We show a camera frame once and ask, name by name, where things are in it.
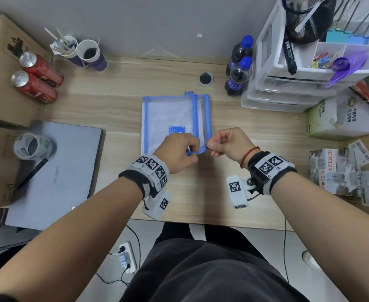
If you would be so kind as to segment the marker-printed left wrist band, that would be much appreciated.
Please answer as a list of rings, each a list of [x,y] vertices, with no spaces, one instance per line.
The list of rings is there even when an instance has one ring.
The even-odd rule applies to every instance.
[[[168,183],[170,173],[165,162],[155,155],[144,154],[132,162],[118,177],[125,177],[136,183],[144,200],[159,194]]]

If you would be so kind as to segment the large light blue binder clips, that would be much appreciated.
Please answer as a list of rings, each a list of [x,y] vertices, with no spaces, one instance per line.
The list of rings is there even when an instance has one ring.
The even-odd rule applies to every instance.
[[[328,43],[369,45],[369,0],[337,0]]]

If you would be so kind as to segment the marker-printed wrist band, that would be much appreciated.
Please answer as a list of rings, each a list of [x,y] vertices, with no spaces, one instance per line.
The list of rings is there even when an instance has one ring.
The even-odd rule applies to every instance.
[[[268,151],[253,155],[247,169],[254,180],[256,191],[262,195],[271,195],[274,184],[286,173],[297,172],[293,163]]]
[[[170,173],[165,162],[155,155],[144,154],[132,162],[118,177],[125,177],[136,183],[144,200],[159,194],[168,183]]]

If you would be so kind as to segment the white power strip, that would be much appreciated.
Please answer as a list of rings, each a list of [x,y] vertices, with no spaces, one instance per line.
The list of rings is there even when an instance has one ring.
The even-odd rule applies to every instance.
[[[118,257],[125,273],[134,275],[137,272],[137,261],[129,241],[124,241],[119,245]]]

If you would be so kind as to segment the person's right forearm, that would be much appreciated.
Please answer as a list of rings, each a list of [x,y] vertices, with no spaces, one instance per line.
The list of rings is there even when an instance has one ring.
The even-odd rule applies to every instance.
[[[351,302],[369,302],[369,215],[295,172],[271,196],[314,260]]]

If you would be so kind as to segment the purple plastic scoop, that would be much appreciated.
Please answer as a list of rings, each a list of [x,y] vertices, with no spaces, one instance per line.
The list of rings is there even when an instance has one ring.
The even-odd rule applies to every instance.
[[[368,53],[366,51],[354,51],[335,59],[331,66],[334,74],[325,87],[329,88],[347,76],[360,70],[367,60]]]

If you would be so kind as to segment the brown cardboard box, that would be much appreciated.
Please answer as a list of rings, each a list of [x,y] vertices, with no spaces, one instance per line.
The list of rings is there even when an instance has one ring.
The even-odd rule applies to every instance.
[[[41,117],[43,103],[19,92],[11,83],[11,75],[22,69],[19,58],[26,51],[48,61],[53,58],[51,52],[0,14],[0,125],[27,127]]]

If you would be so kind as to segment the person's right hand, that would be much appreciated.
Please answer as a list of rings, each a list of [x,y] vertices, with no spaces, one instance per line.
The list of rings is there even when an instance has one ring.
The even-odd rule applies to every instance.
[[[260,152],[248,136],[239,128],[227,128],[217,131],[212,138],[228,138],[226,155],[229,159],[239,163],[243,168],[250,158]]]

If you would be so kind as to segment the white tape roll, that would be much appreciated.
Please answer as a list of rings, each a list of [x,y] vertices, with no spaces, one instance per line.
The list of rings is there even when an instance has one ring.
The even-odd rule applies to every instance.
[[[23,133],[19,135],[13,145],[13,151],[20,160],[42,161],[52,152],[51,140],[43,135]]]

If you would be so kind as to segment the blue mesh zip pouch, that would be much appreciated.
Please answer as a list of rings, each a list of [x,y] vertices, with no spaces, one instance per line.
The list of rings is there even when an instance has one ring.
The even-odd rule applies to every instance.
[[[207,141],[212,137],[212,127],[211,127],[211,119],[210,119],[210,100],[209,95],[198,95],[194,92],[185,92],[183,95],[179,96],[144,96],[142,106],[141,106],[141,154],[147,153],[148,149],[148,137],[147,132],[147,104],[149,99],[182,99],[189,98],[192,100],[193,108],[195,109],[194,121],[195,125],[198,126],[200,136],[199,138],[199,152],[201,154],[207,149]]]

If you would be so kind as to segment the grey laptop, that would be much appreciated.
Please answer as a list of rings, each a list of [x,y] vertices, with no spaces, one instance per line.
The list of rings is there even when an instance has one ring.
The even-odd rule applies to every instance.
[[[52,151],[44,166],[14,192],[5,224],[45,230],[91,196],[104,130],[36,120],[28,132],[47,137]]]

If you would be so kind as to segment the green white tissue pack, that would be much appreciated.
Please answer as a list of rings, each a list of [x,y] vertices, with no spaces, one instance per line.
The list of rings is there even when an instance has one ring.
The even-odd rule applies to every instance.
[[[350,89],[325,98],[308,109],[306,135],[334,141],[369,135],[369,104]]]

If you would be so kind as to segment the white plastic drawer organizer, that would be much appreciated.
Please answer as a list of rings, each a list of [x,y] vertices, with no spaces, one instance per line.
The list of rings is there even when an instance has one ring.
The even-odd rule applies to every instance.
[[[311,44],[292,43],[298,69],[295,75],[290,75],[283,53],[285,30],[286,13],[281,0],[278,0],[256,40],[253,76],[242,95],[243,107],[302,112],[322,98],[334,96],[369,77],[369,45],[328,43],[325,41],[328,32]],[[368,60],[360,70],[326,88],[334,71],[331,68],[310,68],[313,57],[320,50],[337,52],[338,58],[354,51],[366,51]]]

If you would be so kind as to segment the black mesh pen holder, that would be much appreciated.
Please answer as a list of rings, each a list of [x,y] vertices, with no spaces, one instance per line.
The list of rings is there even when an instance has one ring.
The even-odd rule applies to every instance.
[[[287,38],[296,45],[321,39],[330,29],[337,0],[281,0]]]

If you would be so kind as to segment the white paper sheet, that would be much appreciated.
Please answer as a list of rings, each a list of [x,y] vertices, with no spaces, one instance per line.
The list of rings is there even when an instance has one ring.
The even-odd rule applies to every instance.
[[[153,153],[166,136],[176,133],[190,133],[200,136],[194,121],[195,109],[192,100],[160,99],[148,100],[147,104],[147,153]]]

